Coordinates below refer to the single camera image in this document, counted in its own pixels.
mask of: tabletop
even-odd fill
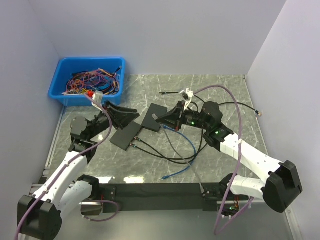
[[[179,94],[161,95],[159,92],[175,92],[181,89],[190,88],[193,91],[199,90],[209,85],[223,85],[227,87],[235,96],[238,102],[252,106],[252,101],[246,80],[243,75],[127,75],[125,77],[125,86],[122,95],[122,107],[137,109],[140,117],[135,120],[141,124],[150,104],[158,104],[171,110],[178,101],[182,100]],[[231,97],[220,88],[210,88],[198,94],[205,101],[213,101],[224,103],[232,101]],[[201,108],[202,102],[197,98],[193,99]],[[239,120],[234,104],[225,104],[220,106],[223,113],[222,123],[235,133],[239,131]],[[257,116],[252,109],[240,105],[242,117],[242,139],[266,153],[264,140],[258,125]],[[68,148],[71,144],[70,123],[77,116],[84,116],[88,120],[92,120],[99,110],[88,107],[66,107],[59,131],[56,137],[55,148],[53,149],[50,159],[51,175],[64,160]],[[95,137],[94,141],[100,141],[107,131]],[[180,130],[195,145],[196,149],[200,144],[201,130],[183,126]],[[170,140],[176,150],[184,157],[194,154],[194,150],[190,143],[176,132],[168,131]],[[160,132],[153,132],[142,129],[139,138],[155,147],[166,157],[175,157],[176,154],[170,147],[169,142],[161,129]],[[146,145],[141,142],[134,141],[137,146],[154,153]],[[193,166],[199,174],[201,181],[204,183],[219,182],[226,175],[233,173],[237,161],[212,147],[207,146],[196,158]],[[166,180],[160,180],[161,177],[176,173],[185,165],[171,163],[165,159],[151,156],[137,148],[129,147],[124,151],[111,144],[107,139],[100,145],[96,151],[94,158],[89,165],[78,174],[90,175],[104,179],[103,183],[197,183],[198,179],[192,170],[187,170],[181,174],[170,177]],[[238,174],[244,177],[255,177],[255,175],[246,167],[242,166]]]

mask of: purple wire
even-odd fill
[[[104,141],[107,140],[107,138],[109,137],[109,135],[111,134],[111,130],[112,130],[112,120],[109,116],[109,114],[107,113],[107,111],[101,106],[100,103],[97,103],[96,101],[94,101],[93,99],[91,99],[87,94],[84,94],[84,96],[92,103],[94,103],[95,105],[97,105],[99,107],[99,109],[106,115],[106,117],[109,120],[109,131],[107,132],[106,136],[102,139],[102,141],[98,142],[96,145],[93,145],[91,147],[89,147],[88,149],[78,153],[77,155],[75,155],[73,158],[71,158],[68,161],[68,164],[71,164],[74,160],[76,160],[78,157],[80,157],[81,155],[91,151],[94,148],[97,148],[99,145],[101,145]],[[27,216],[30,214],[30,212],[33,210],[33,208],[36,206],[36,204],[49,192],[49,190],[51,189],[51,187],[56,183],[56,181],[58,180],[58,178],[61,176],[61,174],[64,172],[64,170],[68,167],[67,164],[65,164],[61,170],[58,172],[58,174],[55,176],[55,178],[52,180],[52,182],[48,185],[46,191],[44,191],[36,200],[35,202],[29,207],[29,209],[25,212],[25,214],[23,215],[23,217],[21,218],[16,231],[15,231],[15,235],[14,235],[14,239],[18,240],[19,237],[19,233],[21,231],[21,227],[24,224],[25,220],[27,219]]]
[[[238,139],[240,140],[241,137],[242,137],[242,118],[241,118],[240,108],[239,108],[239,105],[238,105],[238,102],[237,102],[235,96],[232,94],[232,92],[231,92],[228,88],[226,88],[225,86],[222,86],[222,85],[210,85],[210,86],[206,86],[206,87],[204,87],[204,88],[201,88],[201,89],[198,90],[198,91],[195,91],[193,94],[196,95],[196,94],[198,94],[198,93],[200,93],[200,92],[202,92],[202,91],[204,91],[204,90],[207,90],[207,89],[209,89],[209,88],[222,88],[222,89],[224,89],[224,90],[231,96],[232,100],[234,101],[234,104],[235,104],[235,107],[236,107],[236,112],[237,112],[238,118],[239,118],[239,134],[238,134]],[[219,209],[219,213],[218,213],[218,216],[217,216],[216,221],[215,221],[215,224],[214,224],[213,233],[214,233],[215,235],[217,235],[217,234],[220,233],[223,229],[225,229],[225,227],[226,227],[227,225],[229,225],[231,222],[233,222],[234,219],[239,215],[239,213],[242,213],[242,212],[244,211],[243,209],[245,209],[245,208],[243,208],[243,209],[241,209],[239,212],[237,212],[237,213],[227,222],[227,224],[225,224],[225,225],[221,228],[221,230],[217,231],[217,228],[218,228],[218,225],[219,225],[219,222],[220,222],[220,219],[221,219],[221,218],[220,218],[220,215],[222,215],[222,211],[223,211],[224,206],[225,206],[225,204],[226,204],[227,197],[228,197],[228,194],[229,194],[229,192],[230,192],[231,185],[232,185],[232,183],[234,182],[235,177],[236,177],[236,175],[237,175],[237,172],[238,172],[238,170],[239,170],[239,168],[240,168],[240,165],[241,165],[241,156],[242,156],[241,144],[239,143],[239,144],[238,144],[238,162],[237,162],[237,164],[236,164],[234,173],[232,174],[232,177],[231,177],[231,179],[230,179],[230,182],[229,182],[229,184],[228,184],[228,187],[226,188],[226,191],[225,191],[225,193],[224,193],[224,196],[223,196],[223,199],[222,199],[222,203],[221,203],[221,206],[220,206],[220,209]]]
[[[91,222],[105,222],[105,221],[108,221],[108,220],[110,220],[110,219],[113,219],[113,218],[119,213],[119,211],[120,211],[120,206],[119,206],[119,204],[118,204],[117,202],[115,202],[115,201],[109,201],[109,200],[94,200],[93,202],[113,204],[113,205],[116,206],[116,211],[115,211],[115,213],[114,213],[112,216],[110,216],[110,217],[108,217],[108,218],[106,218],[106,219],[92,219],[92,218],[90,218],[90,217],[83,216],[85,219],[87,219],[87,220],[89,220],[89,221],[91,221]]]

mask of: purple cable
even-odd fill
[[[239,108],[239,105],[238,105],[238,102],[237,102],[235,96],[232,94],[232,92],[231,92],[228,88],[226,88],[225,86],[222,86],[222,85],[210,85],[210,86],[206,86],[206,87],[204,87],[204,88],[201,88],[201,89],[198,90],[198,91],[195,91],[193,94],[196,95],[196,94],[198,94],[198,93],[200,93],[200,92],[202,92],[202,91],[204,91],[204,90],[207,90],[207,89],[209,89],[209,88],[222,88],[222,89],[224,89],[224,90],[231,96],[232,100],[234,101],[234,104],[235,104],[235,107],[236,107],[236,112],[237,112],[238,118],[239,118],[239,134],[238,134],[238,139],[240,140],[241,137],[242,137],[242,119],[241,119],[240,108]],[[232,183],[234,182],[235,177],[236,177],[236,175],[237,175],[237,172],[238,172],[238,170],[239,170],[239,168],[240,168],[240,165],[241,165],[241,155],[242,155],[242,152],[241,152],[241,144],[239,143],[239,144],[238,144],[238,162],[237,162],[237,164],[236,164],[234,173],[232,174],[232,177],[231,177],[231,179],[230,179],[229,185],[228,185],[228,187],[226,188],[226,191],[225,191],[225,193],[224,193],[224,196],[223,196],[223,199],[222,199],[222,203],[221,203],[221,206],[220,206],[220,209],[219,209],[219,213],[218,213],[218,216],[217,216],[216,221],[215,221],[215,224],[214,224],[213,233],[214,233],[215,235],[217,235],[217,234],[220,233],[223,229],[225,229],[225,227],[226,227],[227,225],[229,225],[231,222],[233,222],[233,220],[234,220],[238,215],[240,215],[240,214],[247,208],[247,207],[246,207],[246,208],[243,207],[239,212],[237,212],[237,214],[235,214],[235,215],[227,222],[227,224],[225,224],[225,225],[221,228],[221,230],[217,231],[218,224],[219,224],[219,222],[220,222],[220,215],[222,214],[222,210],[224,209],[224,206],[225,206],[225,204],[226,204],[227,197],[228,197],[228,194],[229,194],[229,192],[230,192],[231,185],[232,185]]]
[[[97,148],[99,145],[101,145],[104,141],[107,140],[107,138],[109,137],[111,130],[112,130],[112,120],[109,116],[109,114],[107,113],[107,111],[101,106],[100,103],[97,103],[96,101],[94,101],[93,99],[91,99],[87,94],[84,94],[84,96],[92,103],[94,103],[95,105],[97,105],[99,107],[99,109],[106,115],[106,117],[109,120],[109,131],[106,134],[106,136],[102,139],[102,141],[100,141],[99,143],[97,143],[96,145],[93,145],[91,147],[89,147],[88,149],[78,153],[77,155],[75,155],[73,158],[71,158],[68,162],[68,164],[71,164],[74,160],[76,160],[78,157],[80,157],[81,155],[91,151],[94,148]],[[29,207],[29,209],[25,212],[25,214],[23,215],[23,217],[21,218],[16,231],[15,231],[15,235],[14,235],[14,239],[18,240],[19,237],[19,233],[21,231],[21,227],[24,224],[25,220],[27,219],[27,216],[29,215],[29,213],[33,210],[33,208],[36,206],[36,204],[49,192],[49,190],[51,189],[51,187],[55,184],[55,182],[58,180],[58,178],[61,176],[61,174],[64,172],[64,170],[68,167],[68,165],[64,165],[61,170],[58,172],[58,174],[55,176],[55,178],[52,180],[52,182],[48,185],[46,191],[44,191],[36,200],[35,202]]]
[[[95,200],[94,202],[113,204],[113,205],[116,206],[116,211],[115,211],[115,213],[114,213],[112,216],[110,216],[110,217],[108,217],[108,218],[106,218],[106,219],[92,219],[92,218],[90,218],[90,217],[83,216],[83,218],[85,218],[85,219],[87,219],[87,220],[89,220],[89,221],[91,221],[91,222],[105,222],[105,221],[108,221],[108,220],[110,220],[110,219],[113,219],[113,218],[119,213],[119,211],[120,211],[120,206],[119,206],[119,204],[116,203],[115,201]]]

